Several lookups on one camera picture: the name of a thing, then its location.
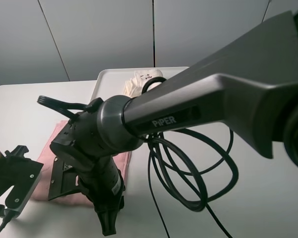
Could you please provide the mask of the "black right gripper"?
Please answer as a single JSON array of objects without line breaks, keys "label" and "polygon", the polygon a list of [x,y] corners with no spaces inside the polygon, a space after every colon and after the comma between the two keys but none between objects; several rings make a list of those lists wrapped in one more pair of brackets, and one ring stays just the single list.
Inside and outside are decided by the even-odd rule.
[{"label": "black right gripper", "polygon": [[80,190],[93,203],[104,236],[116,234],[117,215],[124,207],[124,180],[121,173],[117,173],[116,178],[113,186],[108,188],[99,176],[78,176]]}]

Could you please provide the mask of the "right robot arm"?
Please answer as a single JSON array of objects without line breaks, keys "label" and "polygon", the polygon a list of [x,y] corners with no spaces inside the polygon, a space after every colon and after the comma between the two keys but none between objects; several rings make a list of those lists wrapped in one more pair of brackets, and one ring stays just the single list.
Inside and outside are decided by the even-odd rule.
[{"label": "right robot arm", "polygon": [[[155,78],[138,97],[118,95],[62,109],[69,121],[50,144],[70,167],[63,179],[69,193],[94,205],[102,233],[116,233],[124,182],[116,154],[147,143],[149,160],[161,171],[165,189],[199,212],[228,193],[238,170],[229,152],[191,127],[222,122],[261,156],[273,157],[272,143],[284,144],[298,167],[298,13],[276,15],[234,42],[170,79]],[[193,136],[213,147],[232,171],[229,184],[213,196],[193,162],[163,132]]]}]

